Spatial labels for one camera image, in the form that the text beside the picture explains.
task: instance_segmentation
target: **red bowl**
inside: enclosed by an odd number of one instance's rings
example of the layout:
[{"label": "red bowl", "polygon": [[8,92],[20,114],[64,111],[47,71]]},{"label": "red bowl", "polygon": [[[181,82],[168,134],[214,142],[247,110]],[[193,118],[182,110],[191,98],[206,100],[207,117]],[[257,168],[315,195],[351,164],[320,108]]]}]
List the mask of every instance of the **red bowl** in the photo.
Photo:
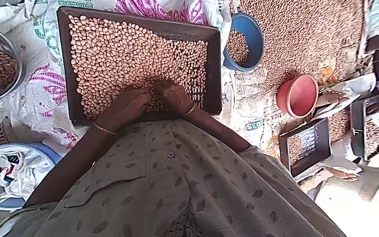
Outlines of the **red bowl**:
[{"label": "red bowl", "polygon": [[314,109],[318,99],[318,84],[308,74],[285,82],[277,92],[277,106],[294,118],[303,118]]}]

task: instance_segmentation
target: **blue plastic bucket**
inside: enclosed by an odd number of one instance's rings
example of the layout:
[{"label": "blue plastic bucket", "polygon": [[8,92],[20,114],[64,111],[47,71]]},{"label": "blue plastic bucket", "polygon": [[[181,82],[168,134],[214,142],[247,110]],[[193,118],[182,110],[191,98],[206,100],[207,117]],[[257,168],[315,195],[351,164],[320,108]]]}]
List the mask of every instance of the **blue plastic bucket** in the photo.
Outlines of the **blue plastic bucket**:
[{"label": "blue plastic bucket", "polygon": [[231,70],[242,72],[251,71],[261,62],[264,52],[264,39],[261,29],[257,22],[245,13],[236,13],[232,15],[232,26],[230,30],[237,30],[245,35],[248,45],[248,58],[243,67],[236,64],[230,57],[227,49],[224,49],[223,65]]},{"label": "blue plastic bucket", "polygon": [[[49,160],[55,164],[57,164],[62,157],[58,155],[55,151],[50,149],[48,146],[42,144],[42,143],[8,143],[8,144],[2,144],[0,145],[0,148],[4,147],[16,147],[16,146],[22,146],[27,147],[30,149],[33,149],[35,151],[40,152],[43,156],[48,157]],[[23,207],[24,203],[26,201],[23,198],[8,198],[4,202],[0,203],[0,210],[2,211],[14,211],[17,209],[20,209]]]}]

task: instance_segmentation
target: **brown metal tray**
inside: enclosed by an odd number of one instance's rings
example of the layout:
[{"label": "brown metal tray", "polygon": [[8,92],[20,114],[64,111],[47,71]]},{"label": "brown metal tray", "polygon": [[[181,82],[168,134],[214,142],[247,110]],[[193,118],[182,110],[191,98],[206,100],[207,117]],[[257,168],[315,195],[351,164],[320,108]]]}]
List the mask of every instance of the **brown metal tray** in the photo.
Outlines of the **brown metal tray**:
[{"label": "brown metal tray", "polygon": [[[314,144],[311,147],[307,147],[302,154],[303,157],[291,167],[288,139],[306,131],[310,131],[314,134]],[[314,164],[331,156],[329,120],[327,118],[316,119],[289,133],[279,136],[279,147],[282,164],[286,166],[293,177],[296,177]]]},{"label": "brown metal tray", "polygon": [[[62,56],[64,58],[66,92],[68,100],[68,109],[70,120],[74,126],[89,126],[93,120],[87,120],[83,114],[81,105],[81,94],[77,92],[78,81],[77,74],[71,66],[71,35],[68,24],[70,20],[68,15],[81,16],[88,18],[108,19],[117,22],[130,22],[152,30],[158,36],[167,40],[189,40],[189,41],[207,41],[207,62],[206,69],[206,92],[191,93],[197,95],[203,94],[203,110],[210,115],[218,115],[222,111],[222,92],[220,82],[220,33],[216,27],[202,26],[192,23],[176,22],[163,19],[155,19],[142,16],[131,16],[109,11],[100,11],[86,8],[62,6],[57,11],[59,35],[61,38]],[[177,118],[171,111],[155,111],[144,113],[139,121],[156,121],[164,119]]]}]

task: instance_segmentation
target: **pink print on sack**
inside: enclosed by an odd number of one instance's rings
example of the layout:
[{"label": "pink print on sack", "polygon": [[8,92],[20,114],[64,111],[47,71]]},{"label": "pink print on sack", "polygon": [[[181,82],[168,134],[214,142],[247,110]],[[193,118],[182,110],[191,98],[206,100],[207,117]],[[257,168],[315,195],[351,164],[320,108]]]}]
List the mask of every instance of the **pink print on sack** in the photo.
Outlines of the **pink print on sack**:
[{"label": "pink print on sack", "polygon": [[[65,78],[47,64],[43,67],[38,67],[32,74],[30,81],[32,80],[42,80],[45,81],[42,88],[49,94],[51,99],[56,105],[59,105],[66,97],[66,86]],[[40,116],[51,118],[53,116],[53,111],[55,108],[48,109],[48,111],[39,113]]]},{"label": "pink print on sack", "polygon": [[202,11],[202,1],[197,0],[191,7],[184,1],[182,9],[165,12],[156,0],[117,0],[116,8],[112,11],[132,14],[138,16],[148,16],[159,19],[175,20],[179,22],[191,22],[195,24],[208,25],[206,15]]},{"label": "pink print on sack", "polygon": [[72,149],[76,143],[80,140],[80,137],[77,135],[74,135],[72,132],[66,132],[66,135],[64,137],[58,136],[62,133],[56,130],[52,130],[52,132],[55,134],[57,139],[60,140],[60,144],[66,144],[66,149]]}]

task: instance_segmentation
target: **tray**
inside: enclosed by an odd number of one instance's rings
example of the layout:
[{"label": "tray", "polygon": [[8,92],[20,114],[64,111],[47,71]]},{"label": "tray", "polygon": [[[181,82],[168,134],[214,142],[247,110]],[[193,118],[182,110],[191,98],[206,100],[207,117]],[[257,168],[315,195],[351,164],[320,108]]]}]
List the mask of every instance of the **tray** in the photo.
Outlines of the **tray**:
[{"label": "tray", "polygon": [[[74,68],[71,66],[72,57],[70,50],[72,37],[68,27],[70,22],[68,15],[85,15],[87,18],[96,17],[117,22],[130,22],[152,30],[153,33],[168,40],[207,41],[207,62],[205,63],[206,84],[204,88],[206,92],[191,93],[191,95],[196,95],[197,100],[195,100],[195,102],[198,103],[199,95],[203,94],[203,110],[210,115],[218,115],[222,111],[220,33],[216,27],[66,6],[60,7],[57,11],[57,15],[62,56],[64,58],[68,109],[70,112],[70,120],[74,126],[90,126],[93,120],[87,120],[84,116],[83,106],[81,105],[81,94],[76,90],[78,82],[76,80],[77,74],[74,73]],[[175,118],[177,119],[171,111],[152,111],[144,113],[138,121],[156,121]]]},{"label": "tray", "polygon": [[366,157],[366,107],[378,102],[379,94],[355,101],[350,105],[350,120],[353,135],[351,141],[352,151],[355,156],[365,161],[370,160],[370,157]]},{"label": "tray", "polygon": [[[289,147],[287,139],[295,135],[313,134],[311,141],[306,142],[310,146],[301,153],[303,158],[299,159],[292,167],[289,160]],[[331,156],[329,120],[327,118],[316,119],[279,137],[280,159],[286,168],[295,177],[307,170],[314,164]]]}]

